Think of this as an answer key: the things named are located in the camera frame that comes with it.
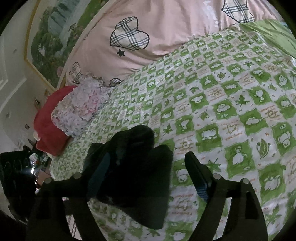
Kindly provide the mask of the landscape wall painting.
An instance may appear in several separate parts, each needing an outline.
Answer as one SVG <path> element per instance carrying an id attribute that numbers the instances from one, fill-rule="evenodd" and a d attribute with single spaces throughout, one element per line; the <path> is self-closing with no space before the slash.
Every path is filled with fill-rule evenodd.
<path id="1" fill-rule="evenodd" d="M 106 1 L 37 1 L 29 21 L 25 60 L 51 87 L 59 85 L 63 68 L 79 37 Z"/>

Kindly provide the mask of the green patterned bed sheet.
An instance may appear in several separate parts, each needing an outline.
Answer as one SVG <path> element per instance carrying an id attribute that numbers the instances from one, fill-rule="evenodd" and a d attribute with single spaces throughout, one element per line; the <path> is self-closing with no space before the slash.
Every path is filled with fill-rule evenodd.
<path id="1" fill-rule="evenodd" d="M 197 196 L 184 156 L 192 151 L 225 179 L 250 180 L 268 238 L 295 208 L 295 57 L 239 26 L 187 42 L 138 70 L 112 92 L 81 137 L 53 160 L 55 180 L 81 171 L 92 143 L 137 124 L 174 154 L 171 196 L 161 230 L 146 228 L 117 208 L 89 207 L 109 240 L 188 240 L 205 202 Z"/>

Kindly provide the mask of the floral ruffled pillow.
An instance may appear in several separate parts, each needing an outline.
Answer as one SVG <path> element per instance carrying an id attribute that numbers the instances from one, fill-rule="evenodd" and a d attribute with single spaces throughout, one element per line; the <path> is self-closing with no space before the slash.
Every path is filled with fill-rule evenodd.
<path id="1" fill-rule="evenodd" d="M 69 137 L 81 135 L 100 109 L 109 101 L 113 88 L 103 80 L 84 76 L 51 113 L 52 123 Z"/>

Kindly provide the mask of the black pants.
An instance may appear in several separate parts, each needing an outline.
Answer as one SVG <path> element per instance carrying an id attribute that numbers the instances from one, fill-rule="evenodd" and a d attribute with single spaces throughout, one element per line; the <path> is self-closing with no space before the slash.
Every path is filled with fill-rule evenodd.
<path id="1" fill-rule="evenodd" d="M 151 128 L 134 126 L 104 144 L 91 144 L 83 165 L 83 186 L 89 198 L 160 230 L 168 210 L 172 162 L 167 145 L 154 145 Z"/>

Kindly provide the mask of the red pillow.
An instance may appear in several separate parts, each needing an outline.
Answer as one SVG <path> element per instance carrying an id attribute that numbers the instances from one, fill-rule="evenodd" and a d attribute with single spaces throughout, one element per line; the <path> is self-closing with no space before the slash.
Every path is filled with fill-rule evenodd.
<path id="1" fill-rule="evenodd" d="M 38 150 L 56 157 L 62 154 L 65 149 L 69 137 L 53 124 L 51 114 L 58 103 L 74 88 L 75 86 L 66 86 L 52 93 L 36 114 L 34 131 L 39 138 L 36 145 Z"/>

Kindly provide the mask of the plain green blanket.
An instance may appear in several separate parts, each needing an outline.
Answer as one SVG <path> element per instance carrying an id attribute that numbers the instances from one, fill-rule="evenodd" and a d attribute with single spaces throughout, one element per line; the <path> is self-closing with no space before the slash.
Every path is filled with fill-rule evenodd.
<path id="1" fill-rule="evenodd" d="M 241 23 L 245 31 L 259 33 L 269 44 L 295 58 L 295 37 L 287 25 L 278 20 L 260 20 Z"/>

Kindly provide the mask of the pink heart print quilt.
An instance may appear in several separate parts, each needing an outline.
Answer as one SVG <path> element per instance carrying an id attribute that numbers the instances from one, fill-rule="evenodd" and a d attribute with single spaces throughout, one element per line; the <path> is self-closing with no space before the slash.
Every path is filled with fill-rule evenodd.
<path id="1" fill-rule="evenodd" d="M 280 19 L 268 1 L 111 1 L 73 48 L 66 83 L 123 80 L 191 39 L 266 19 Z"/>

